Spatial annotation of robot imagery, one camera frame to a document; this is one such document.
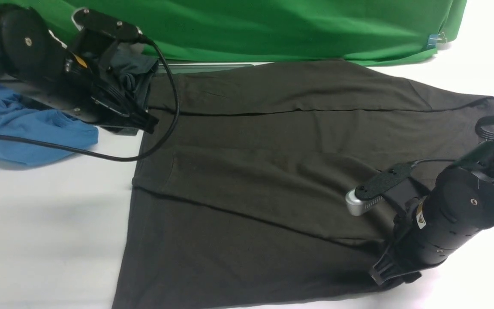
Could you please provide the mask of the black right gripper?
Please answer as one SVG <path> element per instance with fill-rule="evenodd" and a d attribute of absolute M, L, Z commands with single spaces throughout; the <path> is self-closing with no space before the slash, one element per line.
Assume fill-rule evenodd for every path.
<path fill-rule="evenodd" d="M 413 178 L 384 193 L 395 211 L 392 239 L 370 274 L 379 285 L 394 278 L 413 282 L 449 256 L 449 198 L 443 182 L 429 190 Z"/>

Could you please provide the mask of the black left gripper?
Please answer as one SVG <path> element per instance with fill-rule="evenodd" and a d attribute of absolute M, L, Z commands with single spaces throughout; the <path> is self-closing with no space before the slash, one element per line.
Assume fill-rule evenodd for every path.
<path fill-rule="evenodd" d="M 153 134 L 159 119 L 127 98 L 111 60 L 87 51 L 71 53 L 57 42 L 0 43 L 6 76 L 0 80 L 26 97 L 28 104 L 58 109 L 110 131 L 126 128 Z"/>

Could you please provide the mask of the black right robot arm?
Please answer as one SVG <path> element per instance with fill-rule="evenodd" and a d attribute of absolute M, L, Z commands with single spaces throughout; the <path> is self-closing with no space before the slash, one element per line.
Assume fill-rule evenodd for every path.
<path fill-rule="evenodd" d="M 364 209 L 384 200 L 396 212 L 392 238 L 369 271 L 379 285 L 395 278 L 412 283 L 494 227 L 494 141 L 447 166 L 432 189 L 411 176 L 414 167 L 396 164 L 354 191 Z"/>

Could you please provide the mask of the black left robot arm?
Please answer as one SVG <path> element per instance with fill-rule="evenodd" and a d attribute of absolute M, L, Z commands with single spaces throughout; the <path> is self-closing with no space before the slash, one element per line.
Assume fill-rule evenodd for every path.
<path fill-rule="evenodd" d="M 111 64 L 121 45 L 146 37 L 94 9 L 80 9 L 72 21 L 80 31 L 65 47 L 33 8 L 0 4 L 0 83 L 88 124 L 152 133 L 157 118 L 137 103 Z"/>

